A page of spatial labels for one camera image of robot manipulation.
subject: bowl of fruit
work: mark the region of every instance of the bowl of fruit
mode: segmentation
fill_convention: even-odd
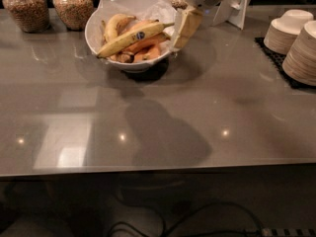
[[[177,11],[164,0],[101,0],[87,22],[93,55],[127,72],[143,72],[172,51]]]

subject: countertop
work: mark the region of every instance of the countertop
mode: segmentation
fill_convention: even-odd
[[[315,163],[316,91],[291,89],[254,42],[284,10],[249,7],[243,31],[206,19],[142,82],[53,10],[41,34],[0,10],[0,176]]]

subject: black mat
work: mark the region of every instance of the black mat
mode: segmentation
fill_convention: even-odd
[[[264,54],[274,63],[274,65],[277,68],[277,71],[280,73],[282,78],[288,83],[288,85],[293,89],[316,89],[316,86],[310,86],[301,82],[298,82],[294,80],[293,78],[289,77],[283,70],[282,64],[284,59],[286,58],[286,55],[279,54],[277,52],[274,52],[270,49],[268,49],[264,44],[265,38],[255,38],[255,42],[259,45],[261,50],[264,52]]]

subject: power strip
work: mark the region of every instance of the power strip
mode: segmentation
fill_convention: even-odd
[[[262,230],[262,237],[310,237],[316,236],[314,229],[270,229]]]

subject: white bowl stack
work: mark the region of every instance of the white bowl stack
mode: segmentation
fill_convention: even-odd
[[[296,81],[316,86],[316,21],[304,25],[288,52],[282,68]]]
[[[265,46],[277,53],[287,54],[304,25],[314,19],[304,10],[288,10],[280,18],[272,20],[265,36]]]

